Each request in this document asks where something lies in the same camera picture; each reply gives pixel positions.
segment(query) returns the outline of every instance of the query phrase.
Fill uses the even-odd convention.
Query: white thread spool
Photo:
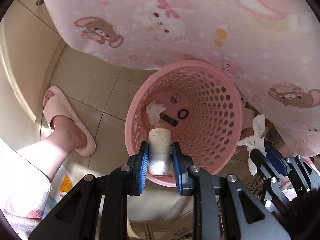
[[[172,172],[171,144],[170,130],[165,128],[150,130],[148,169],[151,175],[168,175]]]

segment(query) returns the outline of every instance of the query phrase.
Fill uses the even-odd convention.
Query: crumpled tissue
[[[151,125],[154,125],[155,123],[159,123],[160,121],[160,113],[167,110],[166,107],[163,107],[164,104],[157,104],[156,101],[152,101],[147,107],[146,107],[146,113],[148,115],[148,120]]]
[[[238,141],[237,145],[246,145],[247,151],[249,152],[248,166],[251,175],[257,174],[257,166],[254,165],[253,161],[250,158],[250,152],[253,149],[258,149],[264,156],[266,156],[265,148],[264,148],[264,137],[261,138],[266,127],[266,120],[264,114],[257,115],[252,122],[253,135],[243,138],[241,141]]]

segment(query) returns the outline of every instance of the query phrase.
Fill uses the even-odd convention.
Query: plastic basket
[[[242,128],[242,104],[236,85],[216,66],[202,61],[182,61],[167,65],[151,75],[135,94],[125,122],[125,144],[129,155],[138,153],[142,141],[148,141],[153,127],[145,112],[153,100],[163,103],[176,127],[164,122],[178,141],[183,154],[193,162],[217,174],[236,150]],[[187,109],[186,119],[178,112]],[[155,177],[151,181],[175,187],[174,175]]]

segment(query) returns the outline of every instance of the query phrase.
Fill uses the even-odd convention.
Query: basket rim
[[[138,154],[137,152],[134,152],[133,149],[133,140],[132,140],[132,129],[133,129],[133,120],[135,117],[135,112],[142,100],[142,98],[145,95],[144,93],[141,93],[141,91],[148,91],[148,89],[150,89],[150,87],[160,78],[162,78],[163,76],[165,76],[167,73],[172,72],[174,70],[180,69],[180,68],[185,68],[185,67],[190,67],[190,66],[199,66],[202,68],[207,68],[212,70],[212,67],[215,67],[215,71],[218,71],[222,76],[225,77],[225,80],[227,82],[229,82],[230,84],[230,88],[232,89],[232,92],[240,99],[240,105],[241,104],[241,96],[240,96],[240,92],[236,86],[236,84],[231,80],[231,78],[224,73],[222,70],[220,70],[217,66],[209,63],[209,62],[205,62],[205,61],[199,61],[199,60],[185,60],[185,61],[179,61],[179,62],[175,62],[172,64],[169,64],[167,66],[165,66],[164,68],[158,70],[156,73],[150,75],[148,77],[148,79],[143,83],[143,85],[139,88],[139,90],[136,92],[136,94],[134,95],[128,113],[127,113],[127,118],[125,120],[125,125],[124,125],[124,141],[125,141],[125,146],[127,148],[128,154],[129,156],[132,155],[136,155]],[[240,120],[243,120],[243,111],[242,111],[242,107],[240,108]],[[240,139],[240,135],[241,135],[241,131],[242,129],[239,129],[238,134],[237,134],[237,138],[238,140]],[[234,152],[236,150],[236,144],[234,146],[234,149],[232,150],[232,152]],[[220,165],[221,169],[218,170],[217,172],[221,171],[222,168],[229,162],[229,160],[232,158],[233,155],[230,154],[230,156],[228,158],[226,158],[223,163]],[[176,185],[172,185],[171,183],[162,181],[161,179],[155,178],[149,174],[147,174],[147,178],[150,179],[152,182],[160,184],[162,186],[166,186],[166,187],[176,187]]]

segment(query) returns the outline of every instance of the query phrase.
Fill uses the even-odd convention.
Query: wall
[[[60,40],[18,0],[0,22],[0,137],[14,150],[40,138],[41,120],[36,116],[44,79],[49,79],[47,85],[50,81],[46,73],[52,56],[59,58],[54,53]]]

